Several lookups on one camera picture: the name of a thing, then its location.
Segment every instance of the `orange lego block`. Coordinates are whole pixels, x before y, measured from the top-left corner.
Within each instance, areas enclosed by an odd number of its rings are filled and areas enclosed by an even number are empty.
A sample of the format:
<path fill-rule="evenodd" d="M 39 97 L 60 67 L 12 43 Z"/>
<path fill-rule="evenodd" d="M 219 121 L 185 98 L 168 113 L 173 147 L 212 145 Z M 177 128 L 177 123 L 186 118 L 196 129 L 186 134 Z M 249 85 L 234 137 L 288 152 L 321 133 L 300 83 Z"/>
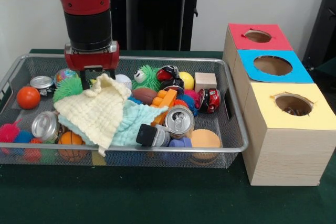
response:
<path fill-rule="evenodd" d="M 176 100 L 177 91 L 173 89 L 169 89 L 168 91 L 160 90 L 157 93 L 157 97 L 154 98 L 152 107 L 162 108 L 164 106 L 168 106 L 171 108 L 174 105 Z M 158 115 L 155 120 L 152 122 L 152 126 L 156 126 L 157 124 L 162 125 L 163 121 L 167 115 L 167 112 L 163 112 Z"/>

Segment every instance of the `metal mesh basket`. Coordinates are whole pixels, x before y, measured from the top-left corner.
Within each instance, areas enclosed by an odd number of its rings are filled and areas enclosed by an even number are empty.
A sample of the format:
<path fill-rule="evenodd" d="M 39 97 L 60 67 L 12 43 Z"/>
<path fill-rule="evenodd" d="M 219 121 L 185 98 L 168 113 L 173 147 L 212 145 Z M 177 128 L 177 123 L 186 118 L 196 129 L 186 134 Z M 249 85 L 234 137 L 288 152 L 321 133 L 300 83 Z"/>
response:
<path fill-rule="evenodd" d="M 227 65 L 217 59 L 120 57 L 116 74 L 133 76 L 138 67 L 145 64 L 153 67 L 173 64 L 180 71 L 216 74 L 222 103 L 215 113 L 196 116 L 195 129 L 215 132 L 222 148 L 112 147 L 103 158 L 95 146 L 0 143 L 0 164 L 228 168 L 237 154 L 246 149 L 248 140 Z M 28 85 L 31 78 L 52 77 L 66 67 L 63 55 L 31 54 L 18 58 L 0 83 L 0 125 L 21 119 L 20 129 L 30 131 L 39 113 L 53 110 L 53 101 L 51 97 L 42 97 L 35 109 L 22 110 L 16 102 L 17 92 Z M 100 74 L 91 72 L 87 78 Z"/>

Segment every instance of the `circular hole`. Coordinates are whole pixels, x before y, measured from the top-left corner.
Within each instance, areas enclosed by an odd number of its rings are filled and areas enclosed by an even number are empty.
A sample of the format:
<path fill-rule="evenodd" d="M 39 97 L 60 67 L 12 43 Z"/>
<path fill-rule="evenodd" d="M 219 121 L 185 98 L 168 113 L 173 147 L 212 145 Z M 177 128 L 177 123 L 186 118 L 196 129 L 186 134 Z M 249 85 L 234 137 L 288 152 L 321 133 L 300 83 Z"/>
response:
<path fill-rule="evenodd" d="M 264 73 L 284 76 L 293 70 L 292 65 L 276 56 L 261 56 L 254 60 L 254 66 Z"/>
<path fill-rule="evenodd" d="M 257 43 L 267 43 L 272 39 L 268 33 L 259 30 L 249 30 L 244 35 L 249 40 Z"/>
<path fill-rule="evenodd" d="M 304 116 L 312 110 L 310 102 L 297 94 L 280 95 L 275 102 L 279 108 L 291 115 Z"/>

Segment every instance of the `wooden cube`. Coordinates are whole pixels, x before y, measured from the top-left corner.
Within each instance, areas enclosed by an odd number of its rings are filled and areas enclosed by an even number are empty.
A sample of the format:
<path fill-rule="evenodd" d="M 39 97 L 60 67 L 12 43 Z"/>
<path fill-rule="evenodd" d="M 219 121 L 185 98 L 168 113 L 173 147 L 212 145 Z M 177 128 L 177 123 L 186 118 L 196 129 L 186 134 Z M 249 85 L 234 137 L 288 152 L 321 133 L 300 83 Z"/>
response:
<path fill-rule="evenodd" d="M 278 25 L 229 24 L 223 60 L 233 73 L 238 49 L 293 50 Z"/>
<path fill-rule="evenodd" d="M 201 89 L 216 89 L 217 81 L 214 73 L 195 73 L 195 91 Z"/>
<path fill-rule="evenodd" d="M 238 50 L 232 73 L 242 113 L 252 82 L 313 83 L 293 51 Z"/>
<path fill-rule="evenodd" d="M 250 86 L 243 157 L 251 185 L 318 185 L 336 147 L 336 116 L 317 85 Z"/>

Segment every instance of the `white ball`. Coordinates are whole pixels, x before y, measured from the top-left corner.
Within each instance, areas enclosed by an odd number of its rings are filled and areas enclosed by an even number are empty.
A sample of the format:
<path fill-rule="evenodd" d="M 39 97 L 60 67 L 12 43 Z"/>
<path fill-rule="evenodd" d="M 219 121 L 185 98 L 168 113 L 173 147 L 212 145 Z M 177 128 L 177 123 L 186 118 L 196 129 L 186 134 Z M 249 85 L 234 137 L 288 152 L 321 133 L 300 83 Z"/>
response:
<path fill-rule="evenodd" d="M 132 90 L 132 81 L 126 75 L 124 75 L 124 74 L 117 74 L 116 75 L 116 81 L 119 82 L 119 83 L 124 83 L 127 88 L 129 88 L 130 90 Z"/>

